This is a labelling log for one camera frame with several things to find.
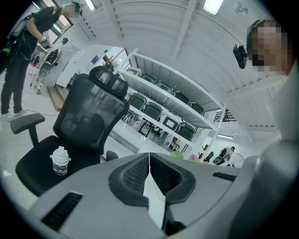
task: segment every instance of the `desk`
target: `desk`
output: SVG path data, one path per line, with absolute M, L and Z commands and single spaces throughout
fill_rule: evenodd
M 119 138 L 115 138 L 115 135 L 119 136 L 119 138 L 122 138 L 125 143 L 123 141 L 119 141 Z M 145 136 L 138 133 L 135 129 L 121 120 L 116 123 L 110 136 L 120 144 L 124 143 L 124 146 L 127 148 L 129 144 L 129 149 L 134 153 L 156 152 L 166 155 L 169 155 L 170 153 L 166 149 L 160 147 L 151 140 L 147 139 Z

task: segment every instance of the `mesh backrest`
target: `mesh backrest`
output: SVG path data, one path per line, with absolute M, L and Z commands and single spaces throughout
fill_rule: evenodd
M 109 133 L 128 109 L 125 99 L 99 86 L 87 74 L 80 74 L 53 130 L 59 138 L 102 155 Z

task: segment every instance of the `man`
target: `man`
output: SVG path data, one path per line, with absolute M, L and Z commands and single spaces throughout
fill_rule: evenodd
M 273 20 L 255 21 L 247 31 L 247 55 L 258 70 L 289 75 L 294 65 L 292 41 Z
M 257 20 L 247 31 L 247 53 L 258 70 L 288 76 L 268 109 L 283 139 L 299 139 L 299 67 L 291 39 L 275 21 Z
M 66 18 L 74 18 L 82 15 L 82 10 L 77 2 L 64 4 L 63 7 L 59 8 L 46 7 L 38 13 L 32 14 L 26 27 L 17 38 L 17 43 L 11 52 L 11 61 L 7 67 L 1 94 L 1 114 L 7 121 L 11 121 L 15 116 L 26 112 L 22 109 L 21 98 L 31 55 L 38 42 L 44 48 L 50 46 L 47 38 L 43 36 L 43 32 L 48 31 L 61 15 Z M 14 115 L 8 112 L 12 94 L 14 94 Z
M 224 162 L 226 161 L 229 161 L 230 160 L 230 157 L 232 156 L 233 152 L 235 151 L 235 147 L 232 146 L 231 148 L 229 147 L 226 147 L 226 148 L 223 148 L 219 154 L 219 156 L 221 155 L 222 159 Z

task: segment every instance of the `chair seat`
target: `chair seat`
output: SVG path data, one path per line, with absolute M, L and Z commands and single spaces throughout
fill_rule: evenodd
M 68 164 L 68 172 L 59 176 L 53 171 L 50 155 L 59 146 L 63 146 L 71 161 Z M 50 136 L 39 142 L 16 165 L 15 171 L 22 183 L 36 196 L 40 196 L 56 184 L 80 169 L 100 163 L 100 157 L 94 153 L 71 145 L 56 137 Z

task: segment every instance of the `sneaker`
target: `sneaker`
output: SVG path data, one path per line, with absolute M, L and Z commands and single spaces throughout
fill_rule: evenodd
M 14 116 L 10 113 L 3 114 L 2 117 L 6 119 L 6 121 L 12 121 L 14 119 Z
M 16 117 L 16 116 L 19 116 L 19 115 L 24 114 L 24 113 L 26 113 L 26 110 L 22 109 L 20 112 L 14 113 L 14 116 Z

